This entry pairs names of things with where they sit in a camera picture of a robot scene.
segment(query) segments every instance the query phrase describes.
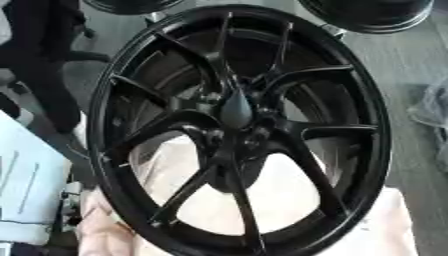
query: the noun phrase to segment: black wheel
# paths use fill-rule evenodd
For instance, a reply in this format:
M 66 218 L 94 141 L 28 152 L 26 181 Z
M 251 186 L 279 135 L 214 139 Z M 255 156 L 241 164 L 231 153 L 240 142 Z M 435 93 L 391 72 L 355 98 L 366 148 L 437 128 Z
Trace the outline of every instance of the black wheel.
M 135 114 L 142 106 L 139 113 L 154 115 Z M 299 118 L 291 108 L 300 110 Z M 136 119 L 140 125 L 132 125 Z M 191 138 L 200 170 L 158 205 L 128 159 L 169 131 Z M 314 254 L 368 212 L 391 153 L 382 97 L 350 50 L 301 18 L 245 5 L 187 11 L 137 35 L 99 80 L 88 136 L 94 172 L 113 207 L 138 234 L 174 255 Z M 273 153 L 301 168 L 320 203 L 307 217 L 263 232 L 246 191 Z M 199 229 L 177 217 L 205 184 L 233 195 L 242 235 Z
M 149 14 L 168 9 L 183 0 L 84 0 L 93 8 L 120 15 Z
M 359 33 L 387 34 L 410 29 L 431 13 L 434 0 L 299 0 L 326 22 Z

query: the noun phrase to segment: black pants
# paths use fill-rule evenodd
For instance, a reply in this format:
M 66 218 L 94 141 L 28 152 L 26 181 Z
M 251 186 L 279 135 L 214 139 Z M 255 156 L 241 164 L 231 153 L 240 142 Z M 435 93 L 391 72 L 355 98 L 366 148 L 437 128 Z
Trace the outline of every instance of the black pants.
M 43 55 L 49 28 L 54 28 L 49 26 L 50 4 L 50 0 L 13 0 L 5 6 L 13 37 L 0 46 L 0 66 L 27 85 L 58 132 L 69 133 L 81 120 L 80 109 L 62 74 Z

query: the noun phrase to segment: gray floor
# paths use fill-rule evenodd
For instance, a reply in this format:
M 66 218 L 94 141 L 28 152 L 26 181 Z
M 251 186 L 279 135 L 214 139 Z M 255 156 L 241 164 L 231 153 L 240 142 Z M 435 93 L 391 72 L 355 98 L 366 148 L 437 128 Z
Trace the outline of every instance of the gray floor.
M 213 2 L 198 0 L 199 5 Z M 263 3 L 288 11 L 300 8 L 293 0 L 233 1 Z M 192 6 L 190 1 L 176 9 Z M 79 39 L 75 47 L 113 55 L 144 28 L 141 17 L 120 17 L 85 8 L 89 25 L 99 37 L 93 41 Z M 380 87 L 389 109 L 394 132 L 394 160 L 388 184 L 400 188 L 415 222 L 420 255 L 445 256 L 448 251 L 448 178 L 435 164 L 437 153 L 431 129 L 412 122 L 407 108 L 421 96 L 426 86 L 448 76 L 448 15 L 434 12 L 415 29 L 394 35 L 361 35 L 349 33 L 346 44 L 367 66 Z M 87 111 L 95 81 L 104 68 L 98 63 L 76 63 L 64 72 L 68 87 Z M 32 99 L 25 98 L 24 104 Z M 49 141 L 58 139 L 42 133 Z M 84 163 L 79 172 L 86 171 Z

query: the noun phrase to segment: rim lip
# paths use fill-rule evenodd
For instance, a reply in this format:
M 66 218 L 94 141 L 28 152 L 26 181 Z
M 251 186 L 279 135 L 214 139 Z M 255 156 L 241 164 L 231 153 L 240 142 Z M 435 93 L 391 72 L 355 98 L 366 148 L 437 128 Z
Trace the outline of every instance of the rim lip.
M 353 32 L 367 33 L 367 34 L 391 34 L 401 32 L 410 29 L 418 24 L 422 23 L 432 11 L 434 0 L 431 0 L 428 5 L 419 13 L 416 13 L 411 19 L 406 19 L 397 24 L 391 25 L 375 25 L 366 23 L 351 23 L 346 22 L 344 19 L 334 17 L 327 14 L 323 9 L 313 4 L 313 0 L 298 0 L 309 12 L 316 15 L 323 21 L 335 25 L 337 27 L 347 29 Z
M 207 15 L 209 11 L 235 11 L 235 12 L 245 12 L 254 14 L 264 14 L 269 15 L 269 18 L 274 20 L 275 18 L 294 21 L 294 23 L 300 23 L 301 29 L 306 29 L 304 34 L 311 34 L 311 39 L 313 41 L 319 41 L 321 48 L 327 50 L 329 53 L 333 54 L 333 58 L 350 60 L 351 64 L 355 67 L 356 77 L 358 81 L 362 81 L 364 86 L 362 88 L 363 94 L 371 95 L 372 107 L 377 113 L 378 123 L 378 133 L 381 134 L 379 137 L 380 145 L 388 150 L 379 150 L 377 163 L 375 166 L 382 170 L 380 175 L 374 176 L 375 181 L 370 181 L 376 186 L 370 186 L 369 188 L 362 188 L 364 192 L 362 194 L 365 197 L 357 204 L 357 207 L 353 210 L 353 214 L 346 218 L 344 222 L 340 222 L 338 228 L 334 229 L 332 232 L 326 234 L 319 240 L 313 241 L 306 248 L 288 248 L 288 252 L 281 252 L 281 255 L 310 255 L 318 252 L 334 242 L 338 241 L 342 236 L 349 232 L 370 210 L 374 201 L 376 200 L 380 190 L 384 185 L 387 172 L 389 170 L 390 155 L 391 155 L 391 135 L 390 126 L 387 116 L 387 111 L 385 105 L 382 101 L 381 93 L 379 92 L 376 84 L 374 83 L 371 76 L 368 74 L 367 70 L 360 63 L 360 61 L 353 55 L 353 53 L 343 45 L 339 40 L 332 37 L 324 30 L 315 26 L 314 24 L 303 20 L 294 15 L 290 15 L 281 11 L 250 6 L 250 5 L 226 5 L 226 6 L 213 6 L 213 7 L 202 7 L 194 10 L 179 13 L 177 15 L 166 18 L 153 26 L 140 32 L 134 39 L 128 42 L 128 44 L 121 49 L 121 51 L 115 56 L 114 60 L 111 62 L 113 64 L 109 65 L 98 81 L 98 87 L 93 95 L 93 99 L 90 105 L 90 117 L 88 122 L 88 146 L 89 154 L 91 157 L 91 164 L 94 170 L 94 174 L 100 185 L 100 188 L 104 192 L 106 198 L 109 200 L 113 208 L 122 216 L 123 220 L 126 221 L 137 233 L 142 237 L 149 240 L 151 243 L 163 248 L 163 250 L 174 255 L 227 255 L 225 252 L 216 253 L 205 252 L 203 250 L 195 249 L 192 246 L 184 244 L 179 240 L 173 239 L 166 233 L 162 232 L 157 228 L 153 228 L 149 225 L 142 225 L 142 220 L 146 220 L 144 214 L 139 212 L 137 207 L 129 200 L 130 198 L 122 191 L 117 190 L 117 184 L 114 180 L 108 177 L 109 168 L 108 166 L 100 160 L 101 150 L 104 144 L 104 125 L 105 125 L 105 115 L 104 113 L 107 108 L 108 96 L 111 93 L 109 77 L 112 73 L 121 74 L 128 67 L 129 63 L 133 58 L 144 49 L 153 37 L 153 32 L 156 30 L 172 30 L 177 27 L 181 27 L 188 24 L 189 20 L 193 19 L 198 21 L 201 18 L 197 18 L 200 15 Z
M 150 0 L 147 1 L 145 4 L 140 4 L 138 7 L 138 11 L 135 11 L 135 9 L 129 8 L 126 4 L 123 4 L 123 6 L 115 7 L 108 4 L 101 4 L 100 2 L 96 0 L 84 0 L 84 2 L 97 9 L 98 11 L 107 12 L 107 13 L 113 13 L 117 15 L 141 15 L 141 14 L 150 14 L 153 12 L 163 11 L 165 9 L 168 9 L 172 6 L 175 6 L 184 0 L 162 0 L 160 3 L 151 3 Z

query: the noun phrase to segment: wheel rim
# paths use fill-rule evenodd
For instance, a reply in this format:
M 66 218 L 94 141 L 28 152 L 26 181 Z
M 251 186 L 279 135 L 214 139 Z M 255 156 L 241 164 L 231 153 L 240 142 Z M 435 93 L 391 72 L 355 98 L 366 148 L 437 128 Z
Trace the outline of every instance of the wheel rim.
M 165 10 L 183 0 L 84 0 L 93 8 L 120 15 L 149 14 Z
M 198 53 L 188 45 L 188 35 L 210 29 L 215 30 L 218 40 L 208 53 Z M 266 66 L 267 71 L 243 76 L 226 61 L 223 49 L 229 37 L 244 35 L 249 30 L 277 38 L 273 41 L 277 50 L 274 61 Z M 297 46 L 319 56 L 324 65 L 287 71 L 290 67 L 286 59 L 293 55 L 290 48 Z M 144 66 L 142 63 L 160 49 L 174 52 L 198 70 L 206 86 L 202 85 L 197 97 L 181 99 L 134 78 Z M 302 56 L 301 60 L 307 62 L 306 59 Z M 291 83 L 295 88 L 297 81 L 320 80 L 341 84 L 352 98 L 358 122 L 315 123 L 285 118 L 279 102 L 283 95 L 294 94 L 290 93 Z M 142 129 L 125 131 L 127 128 L 116 125 L 113 117 L 119 111 L 117 107 L 114 109 L 112 99 L 122 95 L 149 99 L 168 114 L 151 120 Z M 384 184 L 389 165 L 391 146 L 385 107 L 363 66 L 342 43 L 316 26 L 266 8 L 244 5 L 201 8 L 169 17 L 146 29 L 124 47 L 103 73 L 90 111 L 89 149 L 100 187 L 134 230 L 176 255 L 315 253 L 340 239 L 366 214 Z M 231 116 L 229 112 L 239 114 Z M 201 157 L 202 169 L 191 182 L 159 207 L 139 186 L 127 161 L 132 149 L 168 130 L 187 134 L 199 154 L 205 153 Z M 308 139 L 333 136 L 356 137 L 360 148 L 355 172 L 346 175 L 351 182 L 341 193 L 323 175 L 305 144 Z M 271 152 L 282 152 L 300 165 L 318 188 L 322 200 L 319 209 L 304 220 L 260 234 L 245 192 L 258 173 L 245 176 L 238 170 L 247 159 L 263 159 Z M 216 169 L 224 169 L 228 177 L 226 186 L 222 182 L 221 185 L 209 182 L 208 175 L 213 176 Z M 227 188 L 224 192 L 234 195 L 245 223 L 245 235 L 213 234 L 176 219 L 180 205 L 204 183 L 218 190 Z
M 307 10 L 330 24 L 372 34 L 396 33 L 417 26 L 429 16 L 434 3 L 433 0 L 403 3 L 371 1 L 368 4 L 352 1 L 332 3 L 331 0 L 299 1 Z

